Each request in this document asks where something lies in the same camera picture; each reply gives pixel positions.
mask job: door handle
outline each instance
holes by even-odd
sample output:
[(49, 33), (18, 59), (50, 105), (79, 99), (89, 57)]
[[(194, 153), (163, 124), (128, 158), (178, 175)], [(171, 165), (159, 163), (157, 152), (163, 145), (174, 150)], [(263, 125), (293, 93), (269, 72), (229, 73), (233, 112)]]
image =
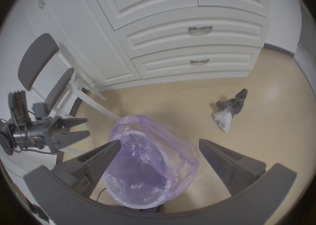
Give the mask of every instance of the door handle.
[(190, 63), (192, 65), (204, 65), (204, 64), (207, 64), (210, 60), (209, 59), (206, 59), (206, 60), (203, 60), (203, 61), (193, 61), (191, 60)]
[(189, 27), (188, 33), (190, 35), (205, 35), (211, 33), (213, 26)]

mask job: beige floor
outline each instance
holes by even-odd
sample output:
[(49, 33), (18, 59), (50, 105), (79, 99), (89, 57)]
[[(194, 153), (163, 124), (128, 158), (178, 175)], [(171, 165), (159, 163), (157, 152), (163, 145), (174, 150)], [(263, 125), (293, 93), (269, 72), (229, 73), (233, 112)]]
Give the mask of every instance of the beige floor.
[[(228, 134), (214, 122), (214, 103), (248, 89), (242, 112)], [(208, 79), (138, 86), (104, 92), (99, 103), (119, 116), (139, 113), (173, 125), (198, 147), (200, 138), (264, 161), (269, 169), (282, 163), (297, 172), (297, 179), (279, 209), (266, 224), (274, 224), (297, 201), (314, 175), (316, 165), (316, 101), (301, 69), (281, 53), (262, 50), (247, 78)], [(77, 117), (86, 117), (91, 136), (72, 145), (88, 151), (107, 141), (113, 120), (82, 103)], [(65, 154), (65, 160), (73, 157)], [(91, 198), (103, 189), (99, 182)], [(205, 207), (230, 194), (200, 154), (199, 173), (187, 191), (166, 203), (167, 212)], [(115, 201), (103, 191), (99, 201)]]

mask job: trash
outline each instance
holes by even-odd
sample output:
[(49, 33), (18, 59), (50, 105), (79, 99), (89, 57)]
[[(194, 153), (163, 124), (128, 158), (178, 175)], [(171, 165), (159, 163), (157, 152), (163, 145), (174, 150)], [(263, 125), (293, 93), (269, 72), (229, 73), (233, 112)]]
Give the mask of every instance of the trash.
[(169, 125), (145, 115), (118, 120), (108, 139), (113, 140), (121, 141), (121, 150), (102, 181), (125, 207), (148, 209), (174, 199), (198, 172), (195, 146)]
[(242, 110), (247, 93), (248, 90), (244, 88), (236, 94), (234, 99), (229, 99), (224, 102), (216, 102), (218, 111), (213, 114), (214, 120), (224, 130), (225, 133), (228, 132), (234, 115), (238, 114)]

